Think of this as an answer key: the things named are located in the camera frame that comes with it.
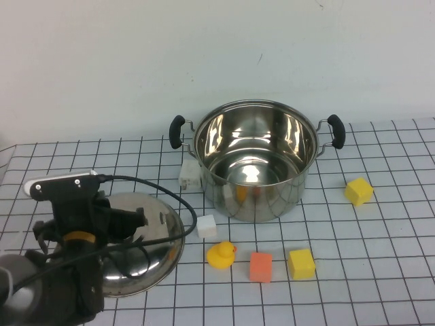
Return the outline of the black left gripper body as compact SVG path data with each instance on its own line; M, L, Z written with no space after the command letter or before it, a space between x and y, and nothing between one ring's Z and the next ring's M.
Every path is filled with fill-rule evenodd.
M106 197L51 201L55 231L60 236L71 232L87 232L97 238L107 238L110 203Z

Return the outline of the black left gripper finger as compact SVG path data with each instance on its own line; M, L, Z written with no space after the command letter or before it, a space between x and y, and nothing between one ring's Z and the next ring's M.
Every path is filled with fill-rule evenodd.
M33 226L33 234L43 253L48 253L46 241L60 242L60 235L56 230L55 220L37 221Z
M133 236L137 228L148 225L145 211L138 207L135 211L110 209L110 238L124 240Z

